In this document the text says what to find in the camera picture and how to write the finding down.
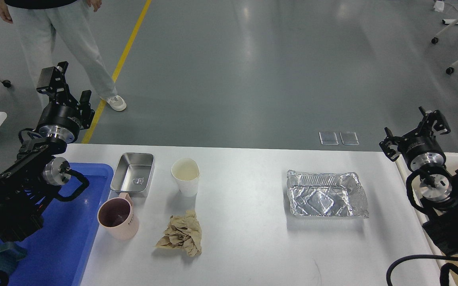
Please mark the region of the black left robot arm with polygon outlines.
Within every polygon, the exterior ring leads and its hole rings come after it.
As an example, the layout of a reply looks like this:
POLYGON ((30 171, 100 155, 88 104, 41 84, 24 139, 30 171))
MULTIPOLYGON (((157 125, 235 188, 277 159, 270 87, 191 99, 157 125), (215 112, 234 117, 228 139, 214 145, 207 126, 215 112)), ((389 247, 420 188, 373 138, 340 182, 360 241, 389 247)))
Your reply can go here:
MULTIPOLYGON (((0 174, 0 240, 23 241, 43 228, 43 212, 53 200, 69 202, 89 186, 83 174, 73 170, 60 154, 89 129, 95 111, 91 91, 76 100, 65 79, 68 62, 43 68, 36 90, 49 98, 36 128, 18 134, 21 148, 15 163, 0 174)), ((0 270, 0 286, 9 283, 9 274, 0 270)))

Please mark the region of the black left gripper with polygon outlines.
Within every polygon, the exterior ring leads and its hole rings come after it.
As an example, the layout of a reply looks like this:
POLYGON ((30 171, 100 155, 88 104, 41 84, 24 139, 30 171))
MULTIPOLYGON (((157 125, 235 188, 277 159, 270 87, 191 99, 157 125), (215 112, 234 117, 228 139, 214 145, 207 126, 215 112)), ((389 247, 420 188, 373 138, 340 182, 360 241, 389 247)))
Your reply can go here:
POLYGON ((69 63, 43 68, 37 83, 37 92, 53 96, 36 126, 42 137, 59 138, 66 143, 77 141, 81 130, 89 129, 95 111, 91 109, 91 90, 82 91, 79 101, 71 95, 65 79, 69 63))

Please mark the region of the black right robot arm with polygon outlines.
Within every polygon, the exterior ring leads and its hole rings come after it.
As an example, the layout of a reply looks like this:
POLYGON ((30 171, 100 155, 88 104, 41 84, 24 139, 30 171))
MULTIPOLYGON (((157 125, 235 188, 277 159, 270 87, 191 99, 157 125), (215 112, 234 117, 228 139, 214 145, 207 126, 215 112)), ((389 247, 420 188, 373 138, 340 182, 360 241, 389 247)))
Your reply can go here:
POLYGON ((449 285, 451 272, 458 275, 458 170, 450 174, 446 168, 446 155, 436 141, 436 133, 451 132, 445 116, 438 109, 426 111, 419 107, 422 120, 403 136, 394 136, 385 128, 386 137, 380 148, 388 159, 396 161, 400 155, 410 171, 406 178, 409 203, 427 216, 422 225, 442 255, 409 255, 393 262, 386 272, 386 282, 392 284, 393 270, 401 263, 413 259, 443 259, 440 285, 449 285))

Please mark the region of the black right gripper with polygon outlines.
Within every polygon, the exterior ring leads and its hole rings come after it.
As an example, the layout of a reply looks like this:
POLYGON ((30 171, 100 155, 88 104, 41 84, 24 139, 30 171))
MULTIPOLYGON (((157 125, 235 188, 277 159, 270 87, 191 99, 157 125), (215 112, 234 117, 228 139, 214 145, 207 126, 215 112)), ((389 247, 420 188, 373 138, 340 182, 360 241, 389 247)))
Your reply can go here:
POLYGON ((440 110, 425 110, 419 107, 423 115, 419 130, 413 130, 402 137, 394 136, 392 131, 384 128, 386 134, 379 147, 386 157, 395 162, 400 155, 404 158, 407 168, 412 172, 427 164, 445 165, 446 156, 437 143, 435 134, 449 134, 451 128, 440 110))

